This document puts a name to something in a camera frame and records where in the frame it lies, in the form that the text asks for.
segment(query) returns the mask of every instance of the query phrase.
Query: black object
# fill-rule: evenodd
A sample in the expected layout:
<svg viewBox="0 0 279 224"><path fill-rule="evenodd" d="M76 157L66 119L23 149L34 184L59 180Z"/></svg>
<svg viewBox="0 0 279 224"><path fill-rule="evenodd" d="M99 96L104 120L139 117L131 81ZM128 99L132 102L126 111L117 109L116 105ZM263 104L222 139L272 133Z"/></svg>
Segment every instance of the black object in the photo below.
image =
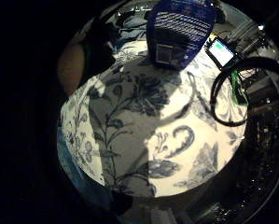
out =
<svg viewBox="0 0 279 224"><path fill-rule="evenodd" d="M135 11L127 11L127 12L122 13L119 16L119 18L116 22L116 25L122 28L124 21L127 20L129 17L133 16L134 14L135 14Z"/></svg>
<svg viewBox="0 0 279 224"><path fill-rule="evenodd" d="M243 70L248 70L248 69L253 69L253 68L263 68L267 69L270 71L275 72L276 74L279 75L279 63L273 59L269 58L259 58L259 57L253 57L253 58L247 58L239 61L238 63L234 64L232 67L229 67L222 71L215 79L212 89L211 89L211 99L210 99L210 104L211 104L211 114L213 118L226 126L230 127L237 127L246 122L246 119L238 122L234 121L229 121L226 122L224 120L219 119L216 116L216 98L219 93L219 90L221 89L221 86L223 82L225 81L226 78L231 76L231 73L233 71L243 71Z"/></svg>
<svg viewBox="0 0 279 224"><path fill-rule="evenodd" d="M221 64L219 59L210 51L210 48L216 43L218 42L219 44L223 45L229 52L231 52L231 54L233 54L233 57L226 63L226 64ZM223 39L221 39L220 37L216 36L215 39L213 41L211 41L207 46L206 46L206 50L205 52L208 54L208 56L214 61L214 63L216 64L216 66L218 67L218 69L222 70L227 66L232 65L233 63L235 63L236 60L239 59L239 55L238 53L231 48Z"/></svg>
<svg viewBox="0 0 279 224"><path fill-rule="evenodd" d="M237 71L231 73L230 83L232 87L232 101L237 105L248 106L248 95L242 86L243 81Z"/></svg>
<svg viewBox="0 0 279 224"><path fill-rule="evenodd" d="M114 24L106 23L110 17L118 11L120 7L131 0L125 0L117 7L110 10L101 18L102 10L100 9L92 22L90 30L86 37L81 41L81 45L85 50L87 60L87 68L82 75L78 86L82 86L90 77L102 73L108 69L114 62L115 58L112 56L111 42L114 42L116 36L113 36L117 27Z"/></svg>
<svg viewBox="0 0 279 224"><path fill-rule="evenodd" d="M74 189L68 190L58 183L60 177L48 165L46 153L54 149L55 141L47 138L53 123L52 107L58 103L53 100L57 81L50 71L76 27L88 19L94 2L97 1L0 1L0 92L2 87L7 93L9 91L8 97L3 93L0 96L0 116L4 117L0 119L0 133L9 133L7 138L0 139L0 224L113 223L95 221L90 209L84 211L79 203L68 199L67 193ZM242 11L253 17L259 17L261 13L266 18L272 12L259 0L231 2L241 5ZM279 7L278 3L270 4ZM278 22L272 24L269 34L279 47L279 16L275 18ZM9 74L9 80L4 79L6 74ZM47 86L51 86L52 91L47 90ZM31 138L35 130L37 140ZM37 161L39 154L43 154L43 163ZM200 207L196 206L196 209L202 212ZM279 189L251 223L279 223Z"/></svg>
<svg viewBox="0 0 279 224"><path fill-rule="evenodd" d="M113 201L110 204L110 211L121 216L133 205L133 197L125 193L118 193L112 190Z"/></svg>
<svg viewBox="0 0 279 224"><path fill-rule="evenodd" d="M209 0L159 1L146 24L149 60L158 67L185 69L213 31L215 17Z"/></svg>

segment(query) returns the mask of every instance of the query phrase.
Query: leaf pattern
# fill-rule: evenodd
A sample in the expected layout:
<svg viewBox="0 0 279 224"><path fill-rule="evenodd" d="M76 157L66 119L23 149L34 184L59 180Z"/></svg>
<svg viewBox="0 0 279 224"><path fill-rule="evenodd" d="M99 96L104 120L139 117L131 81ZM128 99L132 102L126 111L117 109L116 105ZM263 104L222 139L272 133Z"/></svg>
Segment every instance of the leaf pattern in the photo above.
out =
<svg viewBox="0 0 279 224"><path fill-rule="evenodd" d="M121 129L123 127L123 122L121 119L111 119L109 122L108 122L108 127L113 127L113 128L116 128L116 129Z"/></svg>
<svg viewBox="0 0 279 224"><path fill-rule="evenodd" d="M112 92L118 97L120 98L121 97L121 94L122 94L122 87L121 85L117 85L113 90Z"/></svg>
<svg viewBox="0 0 279 224"><path fill-rule="evenodd" d="M208 180L217 173L217 154L218 144L214 143L210 147L204 143L200 150L192 169L188 173L188 180L175 183L174 186L178 188L193 189L200 185L204 180Z"/></svg>
<svg viewBox="0 0 279 224"><path fill-rule="evenodd" d="M94 139L99 141L104 141L103 137L99 133L94 133Z"/></svg>
<svg viewBox="0 0 279 224"><path fill-rule="evenodd" d="M92 152L92 145L91 142L86 142L85 143L85 149L86 149L86 154L85 154L85 158L87 160L87 162L91 162L91 152Z"/></svg>
<svg viewBox="0 0 279 224"><path fill-rule="evenodd" d="M110 68L109 76L103 73L95 77L94 80L98 79L97 81L100 81L100 84L103 86L102 89L97 88L97 85L92 85L92 81L89 81L88 84L83 85L70 97L67 105L67 108L70 109L70 115L61 116L62 122L65 120L65 127L68 124L70 125L67 128L70 130L66 131L65 134L66 143L70 145L71 151L76 154L78 162L85 163L85 165L91 167L92 164L95 164L95 159L103 161L104 173L102 175L105 175L105 183L108 187L118 192L138 196L140 188L145 188L148 196L155 197L157 191L160 191L157 189L160 180L169 177L171 179L178 178L179 172L184 172L185 175L188 174L188 177L185 180L180 178L178 183L174 183L175 187L192 189L199 186L218 172L218 142L213 144L203 142L203 146L197 146L198 148L196 149L200 150L199 154L192 167L187 168L182 163L183 161L178 159L182 158L182 153L190 153L190 149L195 149L192 148L192 146L197 145L196 133L193 132L195 127L189 127L180 123L180 126L176 126L174 130L162 129L161 127L159 129L157 127L156 129L147 130L149 133L147 139L154 137L156 140L154 142L151 140L151 144L141 145L140 147L142 148L139 148L139 150L145 150L145 153L147 155L151 154L152 158L148 157L149 161L147 159L140 161L139 165L132 163L137 165L125 174L121 172L120 163L123 163L122 160L126 160L126 157L120 151L121 146L118 146L118 143L124 142L124 137L127 135L133 135L130 136L131 138L136 137L135 133L133 133L135 130L133 124L137 120L130 121L125 119L122 112L123 110L127 110L127 113L134 112L136 117L141 115L148 117L147 120L154 119L158 121L159 119L159 123L161 123L162 120L158 115L166 115L167 105L171 103L169 100L171 92L186 94L188 101L181 105L183 107L180 107L180 110L167 120L169 122L170 120L181 121L186 119L187 115L189 117L195 115L193 117L195 119L197 117L205 122L206 125L204 126L208 125L211 132L213 130L217 131L216 122L209 111L209 102L207 97L204 96L211 89L214 79L204 76L200 81L199 74L195 74L197 71L194 71L195 77L190 71L185 71L188 72L188 76L186 74L182 74L182 77L175 76L174 71L160 68L155 68L153 71L161 74L161 76L151 76L152 74L148 74L147 70L143 67L151 65L148 57L144 60L137 60L137 65L142 66L140 68L142 68L143 74L134 74L130 66L124 66L124 60L137 57L132 52L129 53L128 50L131 50L131 48L126 49L125 52L119 55L115 64ZM196 67L202 68L206 66L206 64L200 64L198 61L196 61L198 63L192 62L195 63L193 66L196 65ZM219 97L227 100L228 89L223 86L222 91L224 92ZM96 109L96 106L100 106L100 102L105 104L105 111L103 108L102 111ZM92 133L88 133L88 136L86 131L77 132L79 126L83 128L91 125L91 123L94 123L92 127L95 129ZM231 130L223 133L229 137L229 145L235 150L238 147L235 143L240 139L236 132ZM133 182L132 187L128 184L130 180Z"/></svg>
<svg viewBox="0 0 279 224"><path fill-rule="evenodd" d="M91 100L95 100L95 99L99 99L100 98L99 92L98 92L98 90L94 86L90 87L90 89L89 89L87 94L90 96Z"/></svg>
<svg viewBox="0 0 279 224"><path fill-rule="evenodd" d="M148 178L160 179L172 176L180 170L181 166L176 162L154 160L141 165L135 173Z"/></svg>
<svg viewBox="0 0 279 224"><path fill-rule="evenodd" d="M226 131L226 135L229 137L230 141L229 144L232 146L236 141L243 139L244 137L242 136L237 136L236 133L232 131Z"/></svg>
<svg viewBox="0 0 279 224"><path fill-rule="evenodd" d="M135 77L133 100L129 110L155 117L168 104L167 92L158 78L146 77L145 74Z"/></svg>

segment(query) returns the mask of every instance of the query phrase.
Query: tablet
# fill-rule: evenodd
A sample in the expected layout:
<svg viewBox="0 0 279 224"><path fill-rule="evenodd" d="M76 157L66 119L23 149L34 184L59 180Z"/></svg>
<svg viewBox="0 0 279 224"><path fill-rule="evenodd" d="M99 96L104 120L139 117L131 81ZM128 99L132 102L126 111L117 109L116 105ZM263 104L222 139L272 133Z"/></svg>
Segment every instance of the tablet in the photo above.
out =
<svg viewBox="0 0 279 224"><path fill-rule="evenodd" d="M237 56L237 53L229 48L219 37L215 37L213 42L208 46L206 52L220 70L231 61L235 60Z"/></svg>

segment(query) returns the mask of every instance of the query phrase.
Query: white tablecloth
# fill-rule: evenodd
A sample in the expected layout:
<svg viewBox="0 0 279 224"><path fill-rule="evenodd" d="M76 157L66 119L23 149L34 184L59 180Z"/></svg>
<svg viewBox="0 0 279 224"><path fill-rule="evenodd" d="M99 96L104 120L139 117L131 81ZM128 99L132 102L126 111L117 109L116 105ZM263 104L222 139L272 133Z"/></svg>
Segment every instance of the white tablecloth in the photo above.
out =
<svg viewBox="0 0 279 224"><path fill-rule="evenodd" d="M63 134L81 169L101 185L132 196L160 197L193 189L216 175L244 138L209 113L219 73L204 49L181 71L156 68L146 41L124 45L117 62L88 80L62 108ZM230 83L217 114L241 120Z"/></svg>

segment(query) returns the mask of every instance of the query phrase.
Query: tablet screen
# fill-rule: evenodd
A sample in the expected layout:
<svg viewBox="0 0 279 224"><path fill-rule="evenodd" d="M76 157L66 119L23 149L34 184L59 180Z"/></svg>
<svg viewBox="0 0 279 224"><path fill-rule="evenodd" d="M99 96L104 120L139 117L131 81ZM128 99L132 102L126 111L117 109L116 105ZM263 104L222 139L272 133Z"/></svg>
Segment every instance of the tablet screen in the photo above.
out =
<svg viewBox="0 0 279 224"><path fill-rule="evenodd" d="M222 67L227 64L234 56L234 53L218 39L213 42L209 48L209 51L213 54Z"/></svg>

